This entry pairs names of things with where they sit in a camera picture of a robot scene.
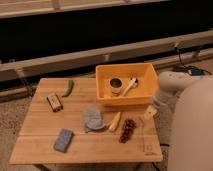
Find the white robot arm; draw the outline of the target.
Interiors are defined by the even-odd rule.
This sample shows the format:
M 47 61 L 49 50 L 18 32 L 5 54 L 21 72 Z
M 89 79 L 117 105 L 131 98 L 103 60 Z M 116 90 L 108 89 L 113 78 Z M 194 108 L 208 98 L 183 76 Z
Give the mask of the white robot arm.
M 213 171 L 213 75 L 162 72 L 143 118 L 151 119 L 176 94 L 167 171 Z

